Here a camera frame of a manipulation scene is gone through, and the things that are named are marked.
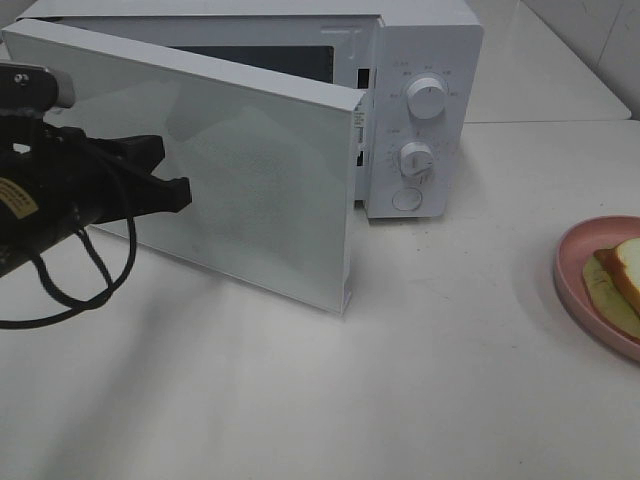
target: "bread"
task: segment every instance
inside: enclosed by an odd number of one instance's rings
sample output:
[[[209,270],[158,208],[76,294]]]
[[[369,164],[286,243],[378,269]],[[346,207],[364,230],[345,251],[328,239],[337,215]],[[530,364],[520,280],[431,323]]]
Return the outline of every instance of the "bread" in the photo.
[[[626,240],[613,249],[597,250],[594,256],[625,300],[640,313],[640,238]]]
[[[613,285],[611,276],[604,270],[595,254],[587,260],[582,269],[582,277],[591,303],[598,313],[620,330],[640,338],[640,317]]]

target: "microwave control panel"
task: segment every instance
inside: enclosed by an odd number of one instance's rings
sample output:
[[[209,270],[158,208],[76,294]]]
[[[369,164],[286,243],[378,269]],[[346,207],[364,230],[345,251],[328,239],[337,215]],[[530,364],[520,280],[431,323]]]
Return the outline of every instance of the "microwave control panel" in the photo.
[[[478,53],[479,25],[380,31],[370,218],[444,212]]]

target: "microwave knob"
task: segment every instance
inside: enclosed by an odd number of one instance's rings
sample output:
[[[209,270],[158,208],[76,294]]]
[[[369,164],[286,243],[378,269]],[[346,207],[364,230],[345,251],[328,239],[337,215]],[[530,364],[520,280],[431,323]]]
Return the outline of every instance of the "microwave knob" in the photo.
[[[433,170],[433,153],[426,143],[407,143],[400,150],[400,173],[405,177],[419,177]]]
[[[426,120],[444,110],[447,87],[442,80],[426,76],[414,80],[407,88],[407,104],[414,117]]]

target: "yellow label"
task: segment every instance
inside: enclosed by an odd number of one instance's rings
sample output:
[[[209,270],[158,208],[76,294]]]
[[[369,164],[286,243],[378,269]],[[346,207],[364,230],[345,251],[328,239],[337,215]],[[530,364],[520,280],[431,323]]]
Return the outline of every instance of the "yellow label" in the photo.
[[[38,211],[38,204],[31,195],[8,178],[0,177],[0,202],[9,207],[18,220]]]

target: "pink plate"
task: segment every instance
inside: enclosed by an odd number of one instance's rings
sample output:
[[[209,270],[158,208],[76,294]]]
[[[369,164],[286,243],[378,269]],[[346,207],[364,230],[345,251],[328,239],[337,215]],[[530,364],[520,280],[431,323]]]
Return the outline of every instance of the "pink plate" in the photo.
[[[640,339],[598,314],[582,279],[582,268],[595,250],[613,247],[634,237],[640,237],[639,217],[598,217],[579,223],[560,240],[554,277],[560,300],[569,313],[607,345],[640,361]]]

